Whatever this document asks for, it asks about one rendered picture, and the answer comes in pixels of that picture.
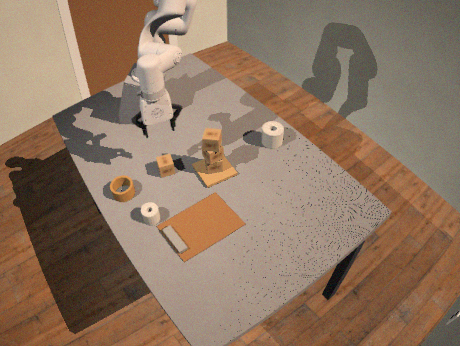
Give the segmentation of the tan cardboard carton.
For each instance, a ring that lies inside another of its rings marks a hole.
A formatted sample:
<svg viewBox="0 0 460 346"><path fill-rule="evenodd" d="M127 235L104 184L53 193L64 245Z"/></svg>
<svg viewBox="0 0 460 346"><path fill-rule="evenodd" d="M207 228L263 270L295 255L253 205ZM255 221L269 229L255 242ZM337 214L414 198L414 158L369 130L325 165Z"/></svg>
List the tan cardboard carton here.
<svg viewBox="0 0 460 346"><path fill-rule="evenodd" d="M222 130L205 128L202 143L203 151L219 152L222 143Z"/></svg>

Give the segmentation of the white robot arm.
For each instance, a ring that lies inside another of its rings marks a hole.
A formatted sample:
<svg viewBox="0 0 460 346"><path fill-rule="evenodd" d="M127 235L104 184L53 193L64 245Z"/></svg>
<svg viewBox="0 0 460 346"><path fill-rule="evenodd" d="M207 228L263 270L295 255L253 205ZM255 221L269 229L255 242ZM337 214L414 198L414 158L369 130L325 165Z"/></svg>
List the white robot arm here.
<svg viewBox="0 0 460 346"><path fill-rule="evenodd" d="M140 83L137 96L141 95L146 100L155 100L164 95L163 73L175 67L182 58L181 49L166 44L163 34L185 35L197 0L153 0L153 3L158 10L151 10L145 16L138 44L139 59L131 73L132 79Z"/></svg>

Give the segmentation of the brown cardboard carton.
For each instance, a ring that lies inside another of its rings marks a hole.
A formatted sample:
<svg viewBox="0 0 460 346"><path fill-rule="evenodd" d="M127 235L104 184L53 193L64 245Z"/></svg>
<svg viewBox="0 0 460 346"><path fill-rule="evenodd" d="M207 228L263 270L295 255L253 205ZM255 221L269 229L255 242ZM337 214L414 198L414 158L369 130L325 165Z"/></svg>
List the brown cardboard carton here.
<svg viewBox="0 0 460 346"><path fill-rule="evenodd" d="M224 159L224 147L221 145L219 152L203 151L202 145L202 156L208 161L210 165Z"/></svg>
<svg viewBox="0 0 460 346"><path fill-rule="evenodd" d="M156 157L156 160L161 178L175 174L174 163L170 154Z"/></svg>
<svg viewBox="0 0 460 346"><path fill-rule="evenodd" d="M208 174L223 172L223 161L222 160L210 165L208 161L205 159L205 165L206 165Z"/></svg>

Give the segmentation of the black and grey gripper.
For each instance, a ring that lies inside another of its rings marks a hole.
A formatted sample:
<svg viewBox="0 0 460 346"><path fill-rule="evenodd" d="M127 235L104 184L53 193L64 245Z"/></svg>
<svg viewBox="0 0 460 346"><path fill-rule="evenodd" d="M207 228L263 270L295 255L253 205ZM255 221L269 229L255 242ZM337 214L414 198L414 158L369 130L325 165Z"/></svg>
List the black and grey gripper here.
<svg viewBox="0 0 460 346"><path fill-rule="evenodd" d="M176 111L173 113L172 109L176 109ZM181 105L171 103L168 91L165 89L164 95L155 100L146 100L142 98L142 96L140 95L140 112L137 115L135 115L131 120L132 123L134 123L137 127L143 130L143 135L146 134L146 138L148 138L146 128L147 125L163 122L171 119L172 117L173 118L170 120L170 125L172 131L175 131L175 121L176 118L180 115L181 110ZM141 117L142 121L137 121Z"/></svg>

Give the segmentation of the white cylinder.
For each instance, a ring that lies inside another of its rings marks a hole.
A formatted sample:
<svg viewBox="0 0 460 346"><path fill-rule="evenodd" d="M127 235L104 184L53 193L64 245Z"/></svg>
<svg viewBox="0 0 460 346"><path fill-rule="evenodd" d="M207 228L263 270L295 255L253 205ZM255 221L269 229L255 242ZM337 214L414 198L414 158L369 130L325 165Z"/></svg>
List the white cylinder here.
<svg viewBox="0 0 460 346"><path fill-rule="evenodd" d="M148 202L144 204L141 208L141 213L147 225L153 226L160 222L161 217L159 209L155 203Z"/></svg>

